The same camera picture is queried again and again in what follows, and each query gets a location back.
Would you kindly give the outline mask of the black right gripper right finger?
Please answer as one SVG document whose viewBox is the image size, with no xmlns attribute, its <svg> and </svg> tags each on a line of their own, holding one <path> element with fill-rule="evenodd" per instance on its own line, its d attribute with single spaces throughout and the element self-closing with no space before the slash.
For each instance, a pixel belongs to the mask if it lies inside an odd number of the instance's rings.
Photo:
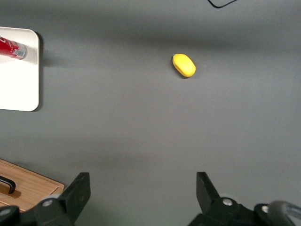
<svg viewBox="0 0 301 226">
<path fill-rule="evenodd" d="M 222 197 L 205 172 L 197 173 L 196 195 L 202 213 L 200 226 L 253 226 L 253 212 L 229 197 Z"/>
</svg>

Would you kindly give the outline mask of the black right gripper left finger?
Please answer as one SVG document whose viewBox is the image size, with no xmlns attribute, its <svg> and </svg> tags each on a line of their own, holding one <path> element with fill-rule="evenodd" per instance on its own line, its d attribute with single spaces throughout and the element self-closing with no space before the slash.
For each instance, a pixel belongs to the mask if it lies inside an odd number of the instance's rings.
<svg viewBox="0 0 301 226">
<path fill-rule="evenodd" d="M 34 208 L 36 225 L 75 225 L 90 195 L 90 175 L 88 172 L 81 172 L 58 197 L 44 199 Z"/>
</svg>

